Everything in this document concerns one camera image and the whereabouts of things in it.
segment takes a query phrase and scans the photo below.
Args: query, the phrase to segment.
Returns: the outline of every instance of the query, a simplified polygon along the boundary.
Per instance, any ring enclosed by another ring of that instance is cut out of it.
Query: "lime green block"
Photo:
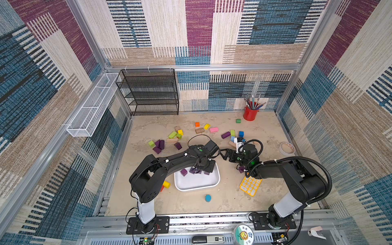
[[[155,143],[152,140],[150,142],[148,142],[148,145],[150,145],[151,148],[155,147]]]
[[[177,132],[173,131],[170,135],[169,135],[169,139],[173,139],[174,137],[177,136]]]

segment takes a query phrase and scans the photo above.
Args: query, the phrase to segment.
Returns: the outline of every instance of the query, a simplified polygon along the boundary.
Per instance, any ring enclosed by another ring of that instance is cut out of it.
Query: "patterned wall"
[[[113,66],[296,63],[327,0],[80,0]]]
[[[65,0],[0,0],[0,206],[100,73]],[[126,120],[113,98],[93,137],[68,137],[0,244],[72,244]]]
[[[351,244],[392,244],[392,1],[343,0],[279,115]]]
[[[0,0],[0,206],[100,71],[65,0]]]
[[[92,137],[68,136],[0,245],[76,244],[84,218],[93,215],[126,121],[114,96]]]
[[[275,109],[293,71],[176,72],[180,111],[243,110],[248,94]]]

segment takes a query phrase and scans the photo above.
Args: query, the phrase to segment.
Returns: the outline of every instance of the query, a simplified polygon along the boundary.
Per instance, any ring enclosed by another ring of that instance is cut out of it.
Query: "beige floor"
[[[234,129],[244,131],[247,140],[258,139],[264,145],[261,159],[280,159],[279,144],[287,138],[273,112],[259,112],[256,120],[248,122],[242,118],[242,113],[205,113],[181,114],[175,116],[136,116],[134,117],[131,134],[124,152],[122,162],[116,177],[113,191],[110,196],[106,216],[126,215],[131,207],[136,207],[136,200],[130,196],[131,185],[128,182],[130,175],[139,163],[149,154],[163,157],[180,151],[172,144],[165,143],[165,149],[160,154],[147,144],[148,141],[167,139],[175,126],[182,128],[184,136],[180,140],[183,149],[187,148],[188,140],[195,136],[195,122],[201,126],[206,123],[219,127],[219,132],[205,134],[221,148],[229,148],[229,138],[222,139],[221,134]],[[204,144],[208,138],[204,136],[194,138],[190,144]],[[268,207],[280,200],[288,192],[283,179],[269,178],[261,182],[259,190],[254,197],[239,189],[244,177],[235,169],[236,164],[224,161],[217,157],[216,162],[221,176],[220,183],[214,187],[199,191],[181,192],[174,185],[174,175],[166,178],[171,183],[169,189],[164,189],[155,198],[155,211],[157,214],[206,213],[206,212],[232,212],[232,211],[265,211]],[[207,203],[204,196],[210,194],[211,202]]]

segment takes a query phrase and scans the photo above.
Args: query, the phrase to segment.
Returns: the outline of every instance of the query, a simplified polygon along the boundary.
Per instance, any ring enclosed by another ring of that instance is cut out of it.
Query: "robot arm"
[[[154,225],[156,215],[153,200],[160,192],[165,178],[186,167],[197,167],[200,170],[212,172],[215,161],[211,158],[218,150],[219,147],[210,140],[206,145],[192,145],[184,152],[172,156],[156,158],[148,155],[144,158],[130,176],[129,182],[132,191],[136,193],[139,211],[137,218],[140,224],[143,224],[142,228],[145,233],[151,231]],[[280,228],[290,215],[303,210],[310,200],[324,198],[330,191],[330,178],[327,184],[306,160],[284,158],[261,162],[258,157],[261,151],[258,152],[255,145],[248,142],[241,144],[241,147],[237,146],[236,150],[221,151],[225,152],[225,154],[219,153],[224,160],[229,158],[230,162],[244,166],[248,176],[256,179],[283,178],[285,180],[289,192],[269,208],[268,222],[273,229]]]
[[[172,156],[156,158],[151,154],[143,159],[129,178],[138,200],[137,221],[142,225],[143,233],[153,229],[156,218],[154,198],[160,192],[165,178],[186,167],[212,172],[215,160],[211,158],[218,150],[218,146],[210,140],[206,145],[191,145],[187,150]]]

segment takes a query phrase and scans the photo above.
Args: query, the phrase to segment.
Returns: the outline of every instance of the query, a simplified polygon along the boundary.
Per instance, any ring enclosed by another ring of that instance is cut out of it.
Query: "metal mesh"
[[[133,115],[178,115],[179,101],[173,69],[121,70],[116,85]]]
[[[116,82],[121,82],[117,73],[106,73],[101,77],[83,106],[67,127],[73,137],[91,137],[98,126],[110,100],[116,92]]]

